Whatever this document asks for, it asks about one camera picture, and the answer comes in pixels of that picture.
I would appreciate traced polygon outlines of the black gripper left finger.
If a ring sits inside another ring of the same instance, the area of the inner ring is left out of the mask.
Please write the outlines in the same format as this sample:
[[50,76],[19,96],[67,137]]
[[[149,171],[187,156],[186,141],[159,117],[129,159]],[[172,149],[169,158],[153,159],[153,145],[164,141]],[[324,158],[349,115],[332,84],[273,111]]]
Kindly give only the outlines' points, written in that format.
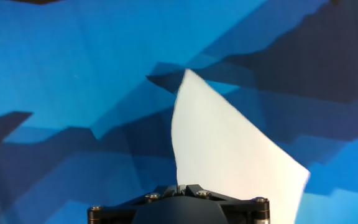
[[149,193],[119,205],[90,207],[87,209],[87,224],[130,223],[143,205],[173,197],[177,190],[177,185],[160,185]]

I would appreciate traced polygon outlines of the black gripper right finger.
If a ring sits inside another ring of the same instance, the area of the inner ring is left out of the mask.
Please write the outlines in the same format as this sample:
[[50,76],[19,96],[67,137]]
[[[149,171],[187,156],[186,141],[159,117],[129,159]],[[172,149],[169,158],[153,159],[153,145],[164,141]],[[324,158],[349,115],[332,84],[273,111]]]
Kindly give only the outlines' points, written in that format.
[[216,202],[229,223],[270,224],[270,201],[265,197],[240,200],[202,188],[200,185],[179,185],[179,196]]

